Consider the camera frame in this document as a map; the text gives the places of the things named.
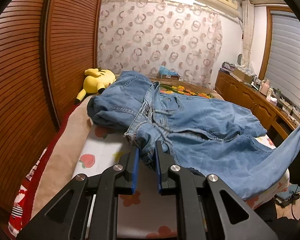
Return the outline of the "grey window roller shutter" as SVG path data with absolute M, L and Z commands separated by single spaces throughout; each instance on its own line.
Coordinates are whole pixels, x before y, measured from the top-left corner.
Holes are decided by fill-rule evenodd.
M 271 10 L 271 43 L 265 78 L 300 112 L 300 21 Z

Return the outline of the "yellow Pikachu plush toy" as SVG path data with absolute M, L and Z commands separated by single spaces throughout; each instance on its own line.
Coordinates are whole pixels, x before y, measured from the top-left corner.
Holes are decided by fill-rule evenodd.
M 89 68 L 84 71 L 84 75 L 83 87 L 76 96 L 75 104 L 79 104 L 87 94 L 102 94 L 107 87 L 116 81 L 115 74 L 107 69 Z

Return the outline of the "beige bed cover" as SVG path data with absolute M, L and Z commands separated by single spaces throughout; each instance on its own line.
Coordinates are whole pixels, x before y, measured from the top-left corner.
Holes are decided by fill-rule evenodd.
M 91 130 L 87 97 L 70 114 L 40 179 L 33 202 L 34 217 L 72 178 L 79 155 Z

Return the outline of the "wooden sideboard cabinet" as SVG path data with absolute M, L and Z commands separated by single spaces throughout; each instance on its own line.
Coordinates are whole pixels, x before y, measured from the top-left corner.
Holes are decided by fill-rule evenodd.
M 283 110 L 269 103 L 263 94 L 221 70 L 218 72 L 215 90 L 224 100 L 251 110 L 272 141 L 286 139 L 298 127 Z

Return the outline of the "blue denim jeans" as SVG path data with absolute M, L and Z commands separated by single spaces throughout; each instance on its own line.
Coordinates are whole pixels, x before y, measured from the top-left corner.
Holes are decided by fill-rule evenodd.
M 124 133 L 154 162 L 155 143 L 176 164 L 203 175 L 216 174 L 237 195 L 248 199 L 277 183 L 300 151 L 300 127 L 277 148 L 261 144 L 266 129 L 258 118 L 234 103 L 161 92 L 160 84 L 123 72 L 90 99 L 88 116 L 96 125 Z

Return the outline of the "cardboard box on sideboard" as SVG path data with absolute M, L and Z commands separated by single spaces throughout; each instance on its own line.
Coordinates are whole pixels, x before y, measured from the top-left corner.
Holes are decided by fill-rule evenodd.
M 250 70 L 248 70 L 246 68 L 239 68 L 239 67 L 236 67 L 233 70 L 232 74 L 242 83 L 244 83 L 244 82 L 251 83 L 253 81 L 254 77 L 256 76 Z

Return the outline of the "white floral bed sheet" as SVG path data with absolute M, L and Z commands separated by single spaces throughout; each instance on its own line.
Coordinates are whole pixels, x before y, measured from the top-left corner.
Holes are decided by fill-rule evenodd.
M 77 136 L 82 145 L 74 175 L 91 177 L 118 164 L 130 152 L 129 142 L 109 128 L 92 125 Z M 155 172 L 139 165 L 138 187 L 133 195 L 118 198 L 117 236 L 120 238 L 160 239 L 177 236 L 174 196 L 158 193 Z

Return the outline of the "pink thermos bottle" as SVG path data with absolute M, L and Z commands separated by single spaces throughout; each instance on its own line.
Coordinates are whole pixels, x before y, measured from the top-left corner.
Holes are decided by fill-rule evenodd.
M 270 81 L 268 79 L 262 80 L 259 88 L 259 92 L 263 95 L 268 94 L 268 90 L 270 88 Z

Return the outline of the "brown floral blanket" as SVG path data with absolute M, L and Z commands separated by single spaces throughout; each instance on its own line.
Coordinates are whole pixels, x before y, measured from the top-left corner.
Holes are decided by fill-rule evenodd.
M 166 94 L 181 94 L 188 96 L 200 96 L 207 99 L 224 100 L 215 90 L 211 90 L 202 86 L 193 85 L 178 80 L 150 78 L 151 81 L 160 83 L 160 91 Z

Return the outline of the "patterned lace curtain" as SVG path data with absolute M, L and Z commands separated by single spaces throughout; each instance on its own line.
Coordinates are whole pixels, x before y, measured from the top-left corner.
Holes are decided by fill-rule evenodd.
M 102 0 L 98 25 L 98 67 L 151 77 L 165 67 L 183 81 L 211 86 L 223 41 L 214 10 L 168 0 Z

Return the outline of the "white wall air conditioner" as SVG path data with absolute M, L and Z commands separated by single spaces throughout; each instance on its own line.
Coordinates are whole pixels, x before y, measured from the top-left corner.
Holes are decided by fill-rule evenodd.
M 236 0 L 195 0 L 196 2 L 205 4 L 215 8 L 233 18 L 239 16 L 238 2 Z

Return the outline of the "cardboard box with blue bag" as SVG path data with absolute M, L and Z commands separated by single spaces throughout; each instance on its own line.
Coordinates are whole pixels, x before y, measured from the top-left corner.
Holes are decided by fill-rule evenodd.
M 164 66 L 160 66 L 158 72 L 158 78 L 160 79 L 172 79 L 172 80 L 179 80 L 179 74 L 175 71 L 169 70 Z

